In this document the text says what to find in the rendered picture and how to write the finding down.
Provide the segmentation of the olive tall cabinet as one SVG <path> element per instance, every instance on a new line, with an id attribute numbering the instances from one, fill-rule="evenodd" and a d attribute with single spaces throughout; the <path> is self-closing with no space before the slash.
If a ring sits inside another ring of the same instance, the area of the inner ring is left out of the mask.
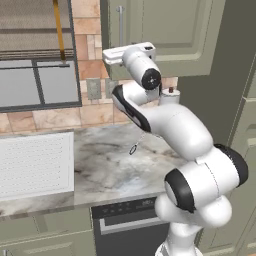
<path id="1" fill-rule="evenodd" d="M 213 4 L 222 14 L 211 71 L 178 79 L 181 103 L 245 158 L 249 178 L 227 194 L 230 222 L 201 231 L 197 245 L 204 256 L 256 256 L 256 0 Z"/>

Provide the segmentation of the white bottle with brown cap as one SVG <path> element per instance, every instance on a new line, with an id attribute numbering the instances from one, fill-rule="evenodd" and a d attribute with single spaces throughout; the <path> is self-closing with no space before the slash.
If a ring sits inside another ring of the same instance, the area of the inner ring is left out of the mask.
<path id="1" fill-rule="evenodd" d="M 166 88 L 161 92 L 159 104 L 178 104 L 180 101 L 180 91 L 173 87 Z"/>

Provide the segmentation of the yellow blind wand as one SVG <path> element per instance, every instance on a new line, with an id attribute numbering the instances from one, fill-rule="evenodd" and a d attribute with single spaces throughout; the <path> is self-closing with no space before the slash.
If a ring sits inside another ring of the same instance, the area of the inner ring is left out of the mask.
<path id="1" fill-rule="evenodd" d="M 58 0 L 53 0 L 53 8 L 54 8 L 54 16 L 55 16 L 58 44 L 59 44 L 59 50 L 60 50 L 60 57 L 61 57 L 61 61 L 64 64 L 66 64 L 66 57 L 65 57 L 65 50 L 64 50 L 64 41 L 63 41 L 63 35 L 62 35 L 62 27 L 61 27 L 61 21 L 60 21 L 60 12 L 59 12 Z"/>

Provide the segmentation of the grey wall outlet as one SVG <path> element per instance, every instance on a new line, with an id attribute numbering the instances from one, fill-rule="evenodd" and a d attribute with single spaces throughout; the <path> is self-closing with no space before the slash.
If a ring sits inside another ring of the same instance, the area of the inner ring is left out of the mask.
<path id="1" fill-rule="evenodd" d="M 88 78 L 87 96 L 89 100 L 98 100 L 101 98 L 101 81 L 99 78 Z"/>
<path id="2" fill-rule="evenodd" d="M 105 79 L 105 95 L 107 99 L 110 99 L 112 97 L 112 91 L 117 85 L 117 81 L 113 81 L 110 78 Z"/>

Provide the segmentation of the olive drawer front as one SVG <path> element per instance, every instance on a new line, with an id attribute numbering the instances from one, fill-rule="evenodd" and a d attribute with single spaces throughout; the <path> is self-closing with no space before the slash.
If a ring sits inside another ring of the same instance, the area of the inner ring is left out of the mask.
<path id="1" fill-rule="evenodd" d="M 46 234 L 48 232 L 57 234 L 59 232 L 90 229 L 90 211 L 88 208 L 82 208 L 0 221 L 0 240 Z"/>

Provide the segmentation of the olive wall cabinet door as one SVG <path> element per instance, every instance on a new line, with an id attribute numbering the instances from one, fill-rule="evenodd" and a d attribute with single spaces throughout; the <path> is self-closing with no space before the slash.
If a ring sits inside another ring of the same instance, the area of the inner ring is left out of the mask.
<path id="1" fill-rule="evenodd" d="M 150 42 L 164 77 L 207 75 L 226 0 L 100 0 L 102 48 L 119 47 L 119 13 L 124 7 L 123 45 Z"/>

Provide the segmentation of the olive base cabinet door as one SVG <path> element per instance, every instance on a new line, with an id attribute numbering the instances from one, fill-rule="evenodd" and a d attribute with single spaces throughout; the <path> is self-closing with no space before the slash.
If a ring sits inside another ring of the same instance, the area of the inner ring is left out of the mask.
<path id="1" fill-rule="evenodd" d="M 0 245 L 8 256 L 96 256 L 91 230 Z"/>

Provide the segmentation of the black dishwasher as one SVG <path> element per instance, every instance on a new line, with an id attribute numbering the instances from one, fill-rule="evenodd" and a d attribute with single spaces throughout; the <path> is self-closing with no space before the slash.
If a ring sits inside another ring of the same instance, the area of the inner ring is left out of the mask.
<path id="1" fill-rule="evenodd" d="M 154 256 L 167 236 L 168 223 L 102 235 L 99 220 L 114 225 L 157 217 L 155 200 L 151 197 L 93 207 L 96 256 Z"/>

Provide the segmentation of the grey window blind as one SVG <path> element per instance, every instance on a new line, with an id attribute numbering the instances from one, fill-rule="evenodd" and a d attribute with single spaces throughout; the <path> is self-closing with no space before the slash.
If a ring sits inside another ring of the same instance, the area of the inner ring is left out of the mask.
<path id="1" fill-rule="evenodd" d="M 60 58 L 54 0 L 0 0 L 0 60 Z"/>

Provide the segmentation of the dark framed window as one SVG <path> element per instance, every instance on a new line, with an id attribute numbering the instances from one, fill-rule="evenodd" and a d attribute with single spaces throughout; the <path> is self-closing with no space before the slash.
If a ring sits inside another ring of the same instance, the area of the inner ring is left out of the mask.
<path id="1" fill-rule="evenodd" d="M 0 60 L 0 113 L 82 105 L 71 0 L 58 0 L 66 64 L 57 58 Z"/>

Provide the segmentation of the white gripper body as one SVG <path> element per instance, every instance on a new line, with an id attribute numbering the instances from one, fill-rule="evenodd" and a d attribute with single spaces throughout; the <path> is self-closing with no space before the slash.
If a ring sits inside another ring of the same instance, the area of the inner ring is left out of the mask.
<path id="1" fill-rule="evenodd" d="M 114 65 L 114 64 L 125 65 L 126 60 L 123 58 L 123 55 L 128 49 L 129 49 L 129 46 L 105 49 L 102 52 L 103 61 L 108 65 Z"/>

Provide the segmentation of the white sink basin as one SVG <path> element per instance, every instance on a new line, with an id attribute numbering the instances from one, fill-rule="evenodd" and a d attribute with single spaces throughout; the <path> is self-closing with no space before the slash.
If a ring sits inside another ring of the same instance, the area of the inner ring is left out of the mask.
<path id="1" fill-rule="evenodd" d="M 0 138 L 0 202 L 73 190 L 73 131 Z"/>

